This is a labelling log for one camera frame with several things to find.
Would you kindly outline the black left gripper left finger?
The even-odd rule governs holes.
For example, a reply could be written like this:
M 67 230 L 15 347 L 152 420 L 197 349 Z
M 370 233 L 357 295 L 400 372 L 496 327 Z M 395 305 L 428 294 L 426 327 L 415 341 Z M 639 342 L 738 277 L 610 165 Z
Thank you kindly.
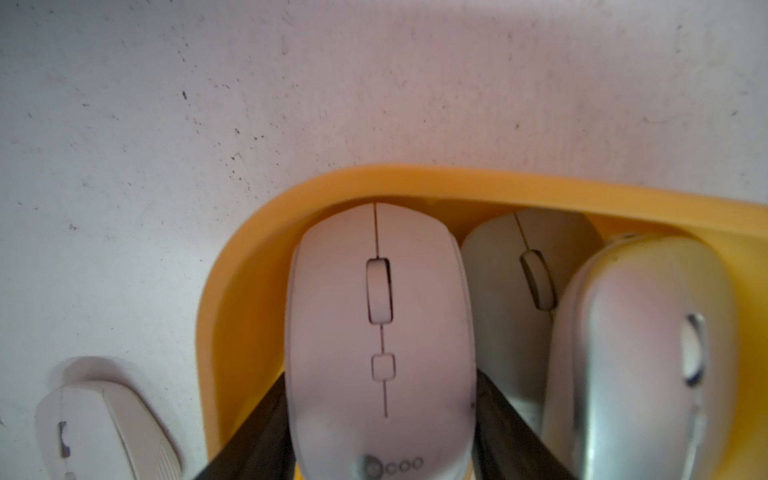
M 281 374 L 198 480 L 293 479 L 296 457 Z

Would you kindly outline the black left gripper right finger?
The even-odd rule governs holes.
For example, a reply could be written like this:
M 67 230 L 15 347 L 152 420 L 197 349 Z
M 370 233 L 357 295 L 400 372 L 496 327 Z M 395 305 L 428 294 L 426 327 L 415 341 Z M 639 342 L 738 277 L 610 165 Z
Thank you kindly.
M 478 479 L 572 479 L 502 392 L 476 374 L 473 468 Z

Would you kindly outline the yellow storage box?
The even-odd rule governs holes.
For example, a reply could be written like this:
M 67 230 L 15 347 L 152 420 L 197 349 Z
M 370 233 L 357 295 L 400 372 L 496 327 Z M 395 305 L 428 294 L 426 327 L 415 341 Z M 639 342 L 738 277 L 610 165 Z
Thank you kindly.
M 739 306 L 737 409 L 721 479 L 767 475 L 767 209 L 763 205 L 627 185 L 507 171 L 378 164 L 297 185 L 257 210 L 231 237 L 206 281 L 196 358 L 204 434 L 215 456 L 283 368 L 291 256 L 314 223 L 384 201 L 421 211 L 458 238 L 527 206 L 584 213 L 605 238 L 688 233 L 718 252 Z

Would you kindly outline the silver mouse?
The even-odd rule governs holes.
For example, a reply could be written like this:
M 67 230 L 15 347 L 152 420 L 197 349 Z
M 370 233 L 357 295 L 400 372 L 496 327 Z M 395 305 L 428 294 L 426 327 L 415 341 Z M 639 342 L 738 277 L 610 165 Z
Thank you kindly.
M 578 479 L 710 479 L 737 363 L 735 290 L 711 247 L 686 236 L 613 243 L 559 303 L 542 440 Z

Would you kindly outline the white mouse with logo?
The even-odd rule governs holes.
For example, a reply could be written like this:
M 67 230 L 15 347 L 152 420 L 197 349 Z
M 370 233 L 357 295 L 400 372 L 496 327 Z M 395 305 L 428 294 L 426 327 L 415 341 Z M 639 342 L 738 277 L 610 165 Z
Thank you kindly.
M 461 479 L 476 422 L 472 309 L 454 235 L 388 203 L 296 246 L 285 384 L 306 479 Z

